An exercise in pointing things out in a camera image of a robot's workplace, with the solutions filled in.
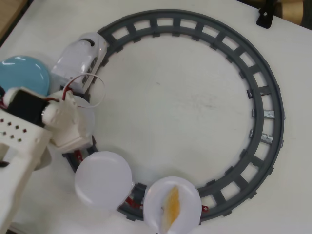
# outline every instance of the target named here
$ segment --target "table surface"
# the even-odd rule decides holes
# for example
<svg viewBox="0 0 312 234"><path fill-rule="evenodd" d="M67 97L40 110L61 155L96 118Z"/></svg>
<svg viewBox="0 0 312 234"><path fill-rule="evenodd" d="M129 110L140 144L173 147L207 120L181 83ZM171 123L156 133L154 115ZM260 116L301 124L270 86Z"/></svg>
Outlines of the table surface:
<svg viewBox="0 0 312 234"><path fill-rule="evenodd" d="M51 68L82 33L162 8L205 14L251 41L276 77L287 117L284 147L257 195L192 233L311 233L312 31L279 18L263 29L255 24L257 10L234 0L37 0L0 48L0 59L29 55ZM249 142L253 103L246 84L222 54L204 43L169 35L146 38L125 46L98 74L107 94L95 109L97 146L122 155L137 182L151 185L180 176L203 185L234 165ZM101 89L93 86L91 102ZM263 102L270 108L270 100ZM264 132L269 134L272 125L266 121ZM257 156L266 150L262 144ZM243 176L249 180L254 171L249 166ZM49 167L33 172L14 221L34 234L154 233L144 222L85 207L73 182L67 161L54 153ZM228 199L237 187L231 184L222 192ZM202 202L214 205L210 197Z"/></svg>
<svg viewBox="0 0 312 234"><path fill-rule="evenodd" d="M27 0L0 0L0 38L13 23Z"/></svg>

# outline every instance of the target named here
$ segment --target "orange food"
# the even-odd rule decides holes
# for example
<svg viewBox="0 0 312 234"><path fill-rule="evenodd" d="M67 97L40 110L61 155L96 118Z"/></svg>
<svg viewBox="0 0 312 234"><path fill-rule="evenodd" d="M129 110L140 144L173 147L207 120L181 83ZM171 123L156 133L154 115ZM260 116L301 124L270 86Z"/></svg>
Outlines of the orange food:
<svg viewBox="0 0 312 234"><path fill-rule="evenodd" d="M165 234L180 215L179 189L177 187L170 190L164 199L162 208L164 212L161 219L161 230Z"/></svg>

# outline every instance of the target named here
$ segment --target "blue plate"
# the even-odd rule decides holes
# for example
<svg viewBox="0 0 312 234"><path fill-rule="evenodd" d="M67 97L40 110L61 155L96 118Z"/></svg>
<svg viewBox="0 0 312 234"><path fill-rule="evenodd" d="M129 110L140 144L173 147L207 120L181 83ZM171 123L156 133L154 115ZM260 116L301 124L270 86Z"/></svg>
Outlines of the blue plate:
<svg viewBox="0 0 312 234"><path fill-rule="evenodd" d="M12 87L26 87L47 95L50 86L49 72L37 59L15 56L0 62L0 85L7 91Z"/></svg>

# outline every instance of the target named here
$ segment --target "cable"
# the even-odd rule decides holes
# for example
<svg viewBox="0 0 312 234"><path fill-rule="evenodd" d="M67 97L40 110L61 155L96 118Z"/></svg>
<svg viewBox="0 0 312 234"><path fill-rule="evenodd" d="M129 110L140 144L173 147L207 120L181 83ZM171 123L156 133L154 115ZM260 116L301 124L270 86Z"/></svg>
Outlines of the cable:
<svg viewBox="0 0 312 234"><path fill-rule="evenodd" d="M89 75L89 76L93 76L93 77L95 77L95 78L98 78L98 79L102 82L103 87L104 87L104 89L105 89L104 81L103 81L100 77L98 77L97 75L91 74L91 73L83 73L83 74L80 74L79 76L77 76L77 77L71 79L71 80L64 86L64 88L63 88L62 100L65 100L66 92L68 91L69 86L71 85L71 83L73 83L73 82L74 82L76 79L78 79L79 77L85 76L85 75ZM101 97L101 100L100 100L97 104L95 104L95 105L93 105L93 106L78 106L78 107L82 107L82 108L95 108L95 107L97 107L98 105L100 105L101 102L104 100L105 94L106 94L106 93L103 92L103 95L102 95L102 97Z"/></svg>
<svg viewBox="0 0 312 234"><path fill-rule="evenodd" d="M43 100L45 100L45 101L56 101L56 102L59 102L59 100L56 99L56 98L54 98L54 97L46 97L46 98L44 98Z"/></svg>

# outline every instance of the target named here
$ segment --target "white plate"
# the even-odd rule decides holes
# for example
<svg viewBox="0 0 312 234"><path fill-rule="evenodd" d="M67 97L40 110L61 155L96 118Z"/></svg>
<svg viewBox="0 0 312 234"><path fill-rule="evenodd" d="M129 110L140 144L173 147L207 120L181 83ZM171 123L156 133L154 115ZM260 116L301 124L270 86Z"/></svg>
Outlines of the white plate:
<svg viewBox="0 0 312 234"><path fill-rule="evenodd" d="M166 177L155 182L145 194L144 221L158 234L161 232L161 206L168 192L177 186L179 189L180 215L167 234L187 234L199 225L201 200L197 189L189 181L179 177Z"/></svg>
<svg viewBox="0 0 312 234"><path fill-rule="evenodd" d="M108 151L88 156L75 174L76 193L92 208L117 209L132 186L132 173L126 160Z"/></svg>

